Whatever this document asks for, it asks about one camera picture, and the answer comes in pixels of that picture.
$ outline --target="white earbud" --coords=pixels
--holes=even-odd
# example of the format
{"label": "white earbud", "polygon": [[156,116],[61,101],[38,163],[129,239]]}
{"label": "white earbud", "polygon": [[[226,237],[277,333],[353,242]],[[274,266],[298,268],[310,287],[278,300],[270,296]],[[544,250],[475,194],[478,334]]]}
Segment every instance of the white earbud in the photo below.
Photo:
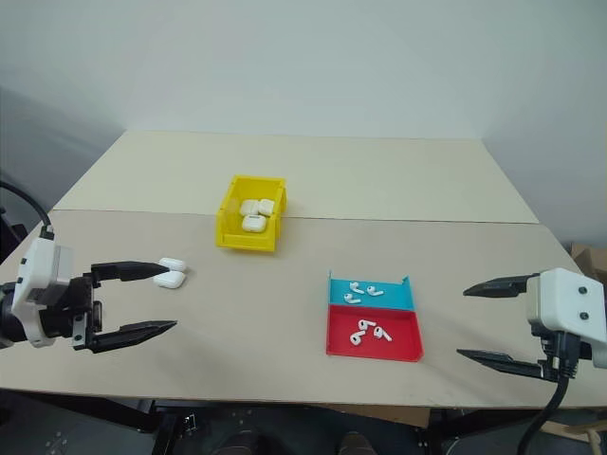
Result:
{"label": "white earbud", "polygon": [[154,277],[154,282],[160,287],[168,287],[169,289],[177,289],[186,279],[186,274],[179,270],[171,270],[161,273]]}
{"label": "white earbud", "polygon": [[344,294],[343,299],[348,303],[360,303],[360,299],[355,299],[352,294]]}
{"label": "white earbud", "polygon": [[364,331],[355,332],[354,334],[352,334],[350,336],[350,342],[352,344],[354,344],[355,346],[360,345],[360,342],[362,341],[362,339],[360,337],[362,337],[363,335],[364,335]]}
{"label": "white earbud", "polygon": [[392,341],[392,337],[390,337],[390,335],[388,335],[388,332],[386,332],[385,330],[383,330],[381,327],[376,327],[375,329],[373,329],[373,336],[375,338],[381,338],[384,337],[386,338],[388,341]]}
{"label": "white earbud", "polygon": [[371,297],[376,297],[383,295],[383,291],[377,291],[375,286],[369,286],[367,287],[367,294]]}
{"label": "white earbud", "polygon": [[362,289],[359,289],[359,283],[358,282],[351,282],[350,283],[350,289],[354,292],[356,292],[357,294],[364,294],[364,291]]}
{"label": "white earbud", "polygon": [[376,325],[377,325],[377,323],[373,322],[372,320],[365,320],[365,319],[359,320],[359,329],[360,330],[367,330],[369,328],[369,326],[375,327]]}

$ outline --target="shoe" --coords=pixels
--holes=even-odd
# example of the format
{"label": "shoe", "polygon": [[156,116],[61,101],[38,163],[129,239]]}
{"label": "shoe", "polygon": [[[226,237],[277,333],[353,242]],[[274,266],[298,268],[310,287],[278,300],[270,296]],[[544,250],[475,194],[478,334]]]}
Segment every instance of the shoe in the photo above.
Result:
{"label": "shoe", "polygon": [[265,442],[259,433],[244,430],[230,436],[212,455],[264,455],[266,453]]}
{"label": "shoe", "polygon": [[371,444],[359,433],[352,431],[341,440],[338,455],[377,455]]}

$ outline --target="robotic arm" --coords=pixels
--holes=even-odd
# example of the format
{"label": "robotic arm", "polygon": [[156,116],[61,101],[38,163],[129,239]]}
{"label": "robotic arm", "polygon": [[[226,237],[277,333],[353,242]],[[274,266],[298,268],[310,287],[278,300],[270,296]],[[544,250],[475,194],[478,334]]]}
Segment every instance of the robotic arm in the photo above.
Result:
{"label": "robotic arm", "polygon": [[169,271],[152,263],[93,264],[91,271],[71,278],[72,251],[55,244],[43,228],[21,260],[16,282],[0,287],[0,349],[28,340],[50,346],[55,337],[71,337],[75,350],[102,353],[140,344],[176,325],[173,320],[149,320],[123,325],[117,332],[101,331],[101,302],[93,291],[104,280],[143,280]]}
{"label": "robotic arm", "polygon": [[533,419],[519,443],[524,455],[533,435],[561,404],[580,359],[607,368],[607,317],[603,286],[577,273],[555,268],[520,277],[481,282],[465,296],[513,298],[524,294],[531,334],[539,337],[546,359],[537,363],[514,360],[504,353],[458,349],[457,352],[501,373],[557,383],[546,407]]}

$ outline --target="cardboard box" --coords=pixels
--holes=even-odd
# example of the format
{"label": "cardboard box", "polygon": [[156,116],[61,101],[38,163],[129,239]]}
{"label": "cardboard box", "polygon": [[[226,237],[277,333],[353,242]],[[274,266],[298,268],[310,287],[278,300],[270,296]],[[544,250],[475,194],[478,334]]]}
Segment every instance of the cardboard box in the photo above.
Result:
{"label": "cardboard box", "polygon": [[607,248],[572,244],[571,257],[584,275],[603,283],[603,292],[607,299]]}
{"label": "cardboard box", "polygon": [[390,406],[390,405],[341,405],[341,404],[315,404],[321,408],[329,408],[338,412],[373,417],[374,419],[387,420],[398,424],[411,425],[413,427],[427,428],[430,422],[430,408],[415,406]]}

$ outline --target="black cable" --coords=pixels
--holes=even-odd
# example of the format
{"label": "black cable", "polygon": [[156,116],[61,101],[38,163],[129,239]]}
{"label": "black cable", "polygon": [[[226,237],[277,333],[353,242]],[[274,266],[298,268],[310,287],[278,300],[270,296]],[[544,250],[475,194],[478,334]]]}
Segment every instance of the black cable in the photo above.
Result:
{"label": "black cable", "polygon": [[565,396],[565,393],[567,392],[568,385],[569,378],[567,376],[560,376],[557,389],[552,395],[552,398],[550,398],[550,401],[548,402],[546,407],[534,417],[533,421],[531,421],[531,424],[529,425],[529,428],[521,438],[521,442],[519,442],[519,448],[516,451],[517,455],[524,455],[524,453],[527,451],[529,443],[531,442],[531,439],[533,438],[533,436],[535,436],[535,433],[540,430],[542,425],[548,421],[552,413],[557,410],[557,408],[561,404],[562,399]]}
{"label": "black cable", "polygon": [[29,194],[27,194],[25,191],[18,189],[17,187],[12,186],[10,183],[4,182],[2,180],[0,180],[0,188],[4,188],[7,191],[12,192],[13,194],[16,194],[17,196],[21,197],[23,200],[25,200],[28,204],[30,204],[34,210],[36,210],[36,212],[38,213],[38,216],[40,216],[40,218],[42,219],[42,223],[43,223],[43,228],[42,228],[42,236],[46,237],[47,235],[49,235],[52,238],[52,231],[51,232],[47,232],[48,229],[50,227],[50,218],[48,218],[48,214],[46,213],[46,210],[44,210],[42,208],[42,206],[40,204],[38,204],[38,202],[31,197]]}

